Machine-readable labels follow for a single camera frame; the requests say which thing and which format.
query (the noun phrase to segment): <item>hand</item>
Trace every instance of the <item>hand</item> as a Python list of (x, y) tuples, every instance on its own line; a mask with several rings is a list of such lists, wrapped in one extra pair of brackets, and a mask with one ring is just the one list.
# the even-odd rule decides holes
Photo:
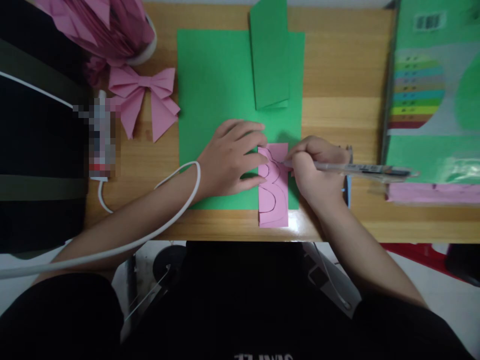
[(310, 206), (322, 210), (344, 201), (344, 176), (317, 170), (314, 161), (348, 164), (350, 154), (347, 150), (320, 137), (308, 136), (290, 149), (285, 160), (292, 161), (296, 184)]
[(263, 129), (265, 125), (259, 122), (241, 119), (227, 120), (216, 129), (197, 159), (201, 180), (196, 200), (237, 194), (266, 181), (262, 176), (240, 179), (243, 174), (269, 162), (262, 154), (248, 153), (257, 146), (267, 145)]

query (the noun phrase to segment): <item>person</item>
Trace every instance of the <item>person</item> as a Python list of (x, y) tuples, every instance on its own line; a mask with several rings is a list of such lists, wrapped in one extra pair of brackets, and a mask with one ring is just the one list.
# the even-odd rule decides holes
[[(265, 182), (241, 175), (266, 164), (261, 123), (227, 120), (198, 158), (194, 202)], [(298, 243), (187, 243), (179, 281), (120, 342), (124, 316), (110, 281), (134, 250), (42, 273), (0, 318), (3, 354), (108, 359), (471, 359), (406, 274), (350, 212), (343, 177), (313, 160), (347, 163), (346, 150), (309, 136), (287, 155), (301, 195), (362, 295), (352, 319), (310, 286)], [(184, 205), (196, 167), (115, 211), (53, 260), (135, 241)]]

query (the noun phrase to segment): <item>person's left hand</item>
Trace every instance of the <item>person's left hand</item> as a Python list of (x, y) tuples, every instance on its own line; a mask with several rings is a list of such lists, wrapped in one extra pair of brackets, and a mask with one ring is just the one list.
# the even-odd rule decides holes
[(267, 145), (267, 137), (261, 132), (264, 129), (262, 123), (241, 119), (227, 120), (216, 129), (197, 159), (201, 180), (196, 200), (237, 194), (266, 181), (262, 176), (240, 179), (269, 162), (262, 154), (248, 153), (257, 146)]

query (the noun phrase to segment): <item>wooden desk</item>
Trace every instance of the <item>wooden desk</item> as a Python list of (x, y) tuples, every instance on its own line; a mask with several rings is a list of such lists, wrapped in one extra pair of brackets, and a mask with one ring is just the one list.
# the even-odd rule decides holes
[[(145, 8), (155, 24), (158, 45), (153, 57), (136, 68), (144, 76), (177, 67), (177, 29), (248, 29), (249, 6), (146, 3)], [(288, 9), (289, 30), (306, 34), (302, 137), (317, 135), (334, 144), (352, 145), (355, 162), (360, 164), (379, 160), (392, 20), (390, 10)], [(177, 93), (173, 99), (178, 100)], [(179, 166), (178, 125), (152, 143), (150, 118), (147, 91), (134, 139), (127, 140), (117, 127), (119, 170), (103, 191), (112, 210), (148, 192)], [(97, 199), (97, 186), (91, 181), (87, 227), (108, 215)], [(352, 211), (379, 242), (480, 242), (480, 209), (394, 205), (367, 180), (353, 180)], [(288, 216), (289, 228), (261, 229), (256, 210), (188, 210), (162, 239), (320, 239), (304, 205), (290, 210)]]

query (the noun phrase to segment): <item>person's right hand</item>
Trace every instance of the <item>person's right hand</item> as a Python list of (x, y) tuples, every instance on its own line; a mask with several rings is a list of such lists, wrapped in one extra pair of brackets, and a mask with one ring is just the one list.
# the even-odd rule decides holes
[(314, 161), (348, 164), (350, 154), (347, 150), (320, 137), (308, 136), (290, 149), (285, 160), (292, 161), (296, 184), (310, 206), (328, 208), (344, 202), (342, 186), (345, 177), (317, 170)]

